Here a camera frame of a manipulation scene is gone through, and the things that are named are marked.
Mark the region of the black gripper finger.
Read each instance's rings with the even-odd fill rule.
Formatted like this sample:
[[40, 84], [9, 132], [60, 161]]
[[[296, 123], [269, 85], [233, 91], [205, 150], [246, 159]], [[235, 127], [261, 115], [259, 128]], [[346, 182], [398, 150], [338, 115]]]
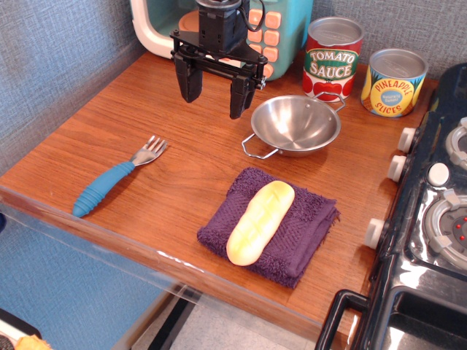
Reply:
[[237, 74], [231, 82], [230, 118], [237, 119], [250, 108], [255, 95], [256, 81], [254, 73]]
[[203, 71], [197, 67], [196, 60], [179, 52], [174, 55], [174, 65], [183, 99], [188, 103], [195, 101], [201, 95]]

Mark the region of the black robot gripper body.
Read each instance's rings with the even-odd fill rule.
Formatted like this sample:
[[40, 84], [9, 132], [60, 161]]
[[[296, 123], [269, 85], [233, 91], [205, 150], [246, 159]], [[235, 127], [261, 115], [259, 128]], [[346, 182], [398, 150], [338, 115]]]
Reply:
[[250, 22], [248, 1], [198, 1], [199, 31], [170, 33], [174, 42], [171, 51], [196, 60], [200, 70], [233, 79], [237, 74], [254, 73], [256, 89], [266, 85], [264, 67], [268, 59], [247, 43], [248, 33], [262, 29], [266, 19], [266, 7], [260, 2], [260, 19]]

